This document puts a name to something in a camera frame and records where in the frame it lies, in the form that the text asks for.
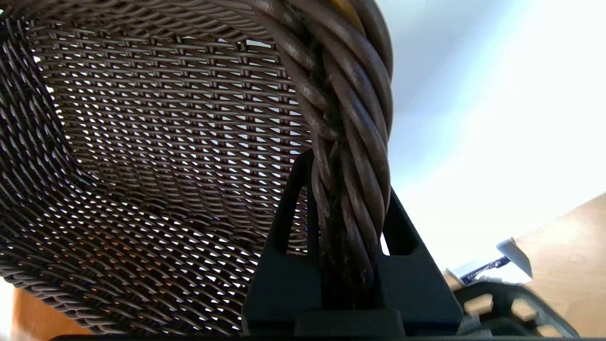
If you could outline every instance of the woven wicker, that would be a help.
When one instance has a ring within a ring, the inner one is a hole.
[[[0,9],[7,281],[95,333],[237,334],[291,164],[313,148],[324,266],[372,285],[391,125],[372,0]]]

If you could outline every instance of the wooden surface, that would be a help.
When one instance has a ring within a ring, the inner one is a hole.
[[[12,341],[48,341],[61,335],[90,334],[74,320],[21,289],[15,290]]]
[[[583,337],[606,336],[606,195],[517,240],[528,285]]]
[[[534,289],[583,337],[606,336],[606,195],[517,239],[533,266]],[[85,334],[61,313],[17,290],[15,341]]]

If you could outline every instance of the black plastic holder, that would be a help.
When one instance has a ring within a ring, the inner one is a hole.
[[[454,335],[462,309],[395,192],[377,255],[374,309],[331,310],[319,265],[318,212],[307,191],[307,255],[287,255],[299,191],[311,189],[313,154],[300,155],[282,194],[242,309],[251,336],[396,337]]]
[[[491,309],[479,315],[478,324],[461,328],[460,334],[490,331],[493,336],[541,336],[539,328],[550,325],[562,334],[562,337],[579,337],[566,320],[523,286],[479,282],[454,292],[461,306],[486,294],[492,296]],[[516,300],[525,301],[534,310],[534,315],[527,319],[516,315],[513,309]]]

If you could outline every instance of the wicker weave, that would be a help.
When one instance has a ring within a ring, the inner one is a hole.
[[[369,1],[348,2],[364,35],[294,2],[0,0],[0,275],[96,333],[236,334],[313,146],[323,253],[368,284],[389,197],[385,25]]]

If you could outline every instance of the black plastic mount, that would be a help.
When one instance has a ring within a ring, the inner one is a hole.
[[[539,328],[550,325],[562,337],[579,337],[574,328],[551,309],[540,297],[523,286],[503,283],[479,282],[454,292],[459,304],[463,306],[477,297],[492,296],[490,311],[481,314],[478,323],[467,325],[459,330],[460,334],[474,334],[490,331],[493,336],[540,336]],[[534,315],[523,319],[514,312],[516,300],[523,300],[534,310]]]
[[[299,191],[305,185],[311,188],[312,163],[313,154],[308,151],[293,165],[242,309],[245,333],[313,336],[322,330],[325,336],[358,337],[456,334],[461,306],[394,191],[383,228],[390,255],[377,256],[376,306],[352,311],[326,309],[319,266],[318,212],[312,191],[307,191],[307,255],[286,253]]]

